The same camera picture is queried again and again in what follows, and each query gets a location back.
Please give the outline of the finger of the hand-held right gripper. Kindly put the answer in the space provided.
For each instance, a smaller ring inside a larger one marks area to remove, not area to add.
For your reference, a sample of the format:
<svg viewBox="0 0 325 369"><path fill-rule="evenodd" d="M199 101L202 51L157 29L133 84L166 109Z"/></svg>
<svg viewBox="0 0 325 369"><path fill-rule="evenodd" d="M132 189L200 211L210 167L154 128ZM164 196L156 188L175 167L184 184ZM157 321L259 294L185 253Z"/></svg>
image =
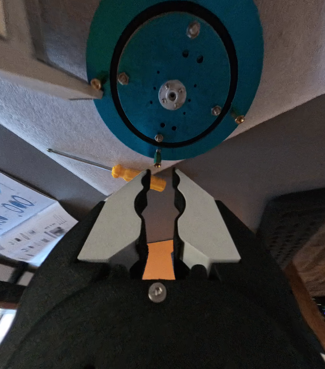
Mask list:
<svg viewBox="0 0 325 369"><path fill-rule="evenodd" d="M87 80L86 43L95 13L91 0L42 0L33 3L33 42L41 62Z"/></svg>
<svg viewBox="0 0 325 369"><path fill-rule="evenodd" d="M33 3L0 0L0 77L66 100L101 99L90 83L37 59L33 42Z"/></svg>

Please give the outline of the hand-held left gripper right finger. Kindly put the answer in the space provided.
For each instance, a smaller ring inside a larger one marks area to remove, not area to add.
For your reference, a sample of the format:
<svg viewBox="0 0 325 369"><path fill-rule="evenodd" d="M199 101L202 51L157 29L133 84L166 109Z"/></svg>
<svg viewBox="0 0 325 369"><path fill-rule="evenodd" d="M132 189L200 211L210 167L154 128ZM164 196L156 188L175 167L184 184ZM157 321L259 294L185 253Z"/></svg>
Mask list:
<svg viewBox="0 0 325 369"><path fill-rule="evenodd" d="M189 270L200 265L207 275L218 263L238 263L241 256L213 196L179 169L173 170L174 256Z"/></svg>

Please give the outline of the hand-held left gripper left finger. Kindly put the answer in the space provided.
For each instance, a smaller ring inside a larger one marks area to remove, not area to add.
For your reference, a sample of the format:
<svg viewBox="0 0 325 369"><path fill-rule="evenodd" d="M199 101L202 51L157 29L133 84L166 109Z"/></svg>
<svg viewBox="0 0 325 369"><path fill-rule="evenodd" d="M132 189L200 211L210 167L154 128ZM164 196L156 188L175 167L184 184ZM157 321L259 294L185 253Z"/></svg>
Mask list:
<svg viewBox="0 0 325 369"><path fill-rule="evenodd" d="M142 171L106 200L88 234L78 261L124 266L142 279L148 258L142 212L147 206L151 171Z"/></svg>

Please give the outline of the blue round metal turntable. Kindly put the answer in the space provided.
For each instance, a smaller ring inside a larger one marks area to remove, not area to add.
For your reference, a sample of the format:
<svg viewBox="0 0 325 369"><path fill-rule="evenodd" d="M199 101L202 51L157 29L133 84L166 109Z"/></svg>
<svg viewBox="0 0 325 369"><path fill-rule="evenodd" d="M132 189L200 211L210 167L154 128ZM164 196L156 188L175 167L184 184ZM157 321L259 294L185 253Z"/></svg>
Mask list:
<svg viewBox="0 0 325 369"><path fill-rule="evenodd" d="M95 108L131 150L163 160L203 154L239 126L263 68L250 0L100 1L86 47L88 80L108 73Z"/></svg>

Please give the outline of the dark grey desk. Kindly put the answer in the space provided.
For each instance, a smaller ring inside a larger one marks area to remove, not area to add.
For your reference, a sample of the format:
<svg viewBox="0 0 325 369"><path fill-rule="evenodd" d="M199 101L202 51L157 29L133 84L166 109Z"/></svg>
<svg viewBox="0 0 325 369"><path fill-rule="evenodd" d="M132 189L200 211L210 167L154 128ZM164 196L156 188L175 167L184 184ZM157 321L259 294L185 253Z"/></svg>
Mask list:
<svg viewBox="0 0 325 369"><path fill-rule="evenodd" d="M177 168L255 231L272 198L325 187L325 95ZM78 221L105 199L102 191L1 125L0 170L57 199Z"/></svg>

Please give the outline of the orange cardboard box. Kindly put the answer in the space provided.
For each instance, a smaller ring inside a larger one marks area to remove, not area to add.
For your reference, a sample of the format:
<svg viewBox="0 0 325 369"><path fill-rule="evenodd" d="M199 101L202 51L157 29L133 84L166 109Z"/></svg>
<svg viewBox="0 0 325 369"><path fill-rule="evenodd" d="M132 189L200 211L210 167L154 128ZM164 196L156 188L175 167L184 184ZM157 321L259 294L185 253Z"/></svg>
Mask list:
<svg viewBox="0 0 325 369"><path fill-rule="evenodd" d="M143 280L175 280L173 240L148 243Z"/></svg>

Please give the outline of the black perforated panel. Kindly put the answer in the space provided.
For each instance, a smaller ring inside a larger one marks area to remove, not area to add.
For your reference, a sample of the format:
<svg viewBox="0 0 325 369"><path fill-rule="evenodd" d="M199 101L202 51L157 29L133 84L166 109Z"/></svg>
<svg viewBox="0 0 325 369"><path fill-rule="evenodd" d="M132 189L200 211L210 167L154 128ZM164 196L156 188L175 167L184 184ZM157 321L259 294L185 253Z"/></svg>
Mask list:
<svg viewBox="0 0 325 369"><path fill-rule="evenodd" d="M284 269L325 223L325 187L278 196L262 214L258 237Z"/></svg>

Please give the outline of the printed instruction manual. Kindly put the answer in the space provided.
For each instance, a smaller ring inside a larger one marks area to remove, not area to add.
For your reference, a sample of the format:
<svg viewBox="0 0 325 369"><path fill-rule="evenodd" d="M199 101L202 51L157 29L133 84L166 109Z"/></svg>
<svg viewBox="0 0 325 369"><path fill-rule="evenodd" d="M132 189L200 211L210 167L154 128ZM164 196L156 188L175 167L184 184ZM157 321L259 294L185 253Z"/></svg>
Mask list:
<svg viewBox="0 0 325 369"><path fill-rule="evenodd" d="M76 224L57 200L0 172L0 255L39 266Z"/></svg>

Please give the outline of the white foam sheet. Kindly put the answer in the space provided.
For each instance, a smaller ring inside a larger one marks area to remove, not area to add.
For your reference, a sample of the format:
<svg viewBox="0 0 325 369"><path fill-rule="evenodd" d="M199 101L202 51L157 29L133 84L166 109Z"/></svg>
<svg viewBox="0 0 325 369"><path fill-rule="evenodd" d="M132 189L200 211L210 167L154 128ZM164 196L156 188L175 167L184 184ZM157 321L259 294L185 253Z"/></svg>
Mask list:
<svg viewBox="0 0 325 369"><path fill-rule="evenodd" d="M254 1L263 26L264 70L250 128L325 93L325 1ZM38 150L80 149L104 164L147 167L106 128L91 100L66 100L0 77L0 124Z"/></svg>

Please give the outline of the yellow handled screwdriver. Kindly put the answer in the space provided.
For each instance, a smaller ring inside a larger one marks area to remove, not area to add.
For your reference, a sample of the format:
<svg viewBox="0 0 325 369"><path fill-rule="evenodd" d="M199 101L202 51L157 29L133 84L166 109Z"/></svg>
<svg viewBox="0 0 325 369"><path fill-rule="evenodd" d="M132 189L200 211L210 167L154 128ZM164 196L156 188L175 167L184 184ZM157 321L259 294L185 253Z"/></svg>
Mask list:
<svg viewBox="0 0 325 369"><path fill-rule="evenodd" d="M131 169L131 168L125 168L120 164L117 164L113 167L107 167L103 164L99 164L94 161L83 159L83 158L80 158L80 157L77 157L71 154L67 154L67 153L64 153L58 150L54 150L51 148L47 148L47 152L56 154L59 156L63 156L68 159L72 159L72 160L78 161L83 164L91 165L99 169L106 170L111 173L113 178L122 178L126 182L130 182L132 179L134 179L137 175L140 174L140 171ZM165 190L165 188L166 188L166 181L164 179L151 175L151 179L150 179L150 189L151 190L162 192Z"/></svg>

